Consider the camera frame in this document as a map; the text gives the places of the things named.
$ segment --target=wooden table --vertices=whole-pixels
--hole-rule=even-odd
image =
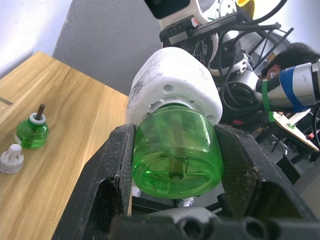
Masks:
[[[0,173],[1,240],[52,237],[85,163],[125,123],[127,101],[42,52],[0,80],[1,153],[14,143],[18,123],[39,104],[46,105],[50,128],[45,146],[23,149],[19,172]]]

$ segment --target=white plastic cap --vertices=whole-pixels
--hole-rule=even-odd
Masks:
[[[19,144],[12,144],[0,157],[0,171],[5,174],[16,173],[22,168],[24,159],[22,147]]]

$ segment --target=green plastic bottle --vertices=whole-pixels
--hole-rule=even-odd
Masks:
[[[136,130],[132,177],[149,195],[167,199],[199,196],[221,181],[223,171],[212,124],[186,106],[164,106]]]
[[[49,135],[49,127],[46,123],[46,117],[41,116],[36,120],[37,113],[32,113],[29,118],[19,123],[14,141],[25,149],[35,149],[46,143]]]

